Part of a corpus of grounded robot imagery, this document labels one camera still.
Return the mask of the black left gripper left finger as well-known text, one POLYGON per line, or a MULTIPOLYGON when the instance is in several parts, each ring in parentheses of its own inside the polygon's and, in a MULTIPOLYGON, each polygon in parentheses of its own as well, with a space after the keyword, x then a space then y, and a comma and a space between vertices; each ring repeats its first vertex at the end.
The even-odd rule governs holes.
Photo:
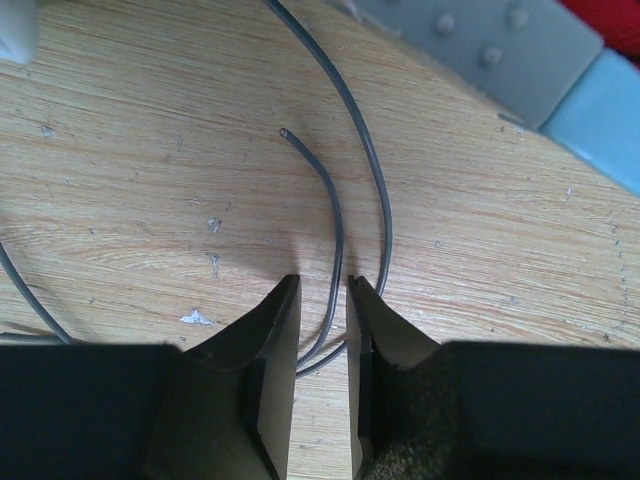
POLYGON ((201 344, 1 350, 5 479, 283 479, 301 314, 285 276, 201 344))

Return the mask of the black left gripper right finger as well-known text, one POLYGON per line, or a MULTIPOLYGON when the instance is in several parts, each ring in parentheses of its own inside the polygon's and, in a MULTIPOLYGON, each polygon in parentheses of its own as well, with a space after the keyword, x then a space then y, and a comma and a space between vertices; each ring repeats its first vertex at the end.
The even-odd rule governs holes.
POLYGON ((363 277, 347 294, 357 479, 635 479, 635 350, 438 343, 363 277))

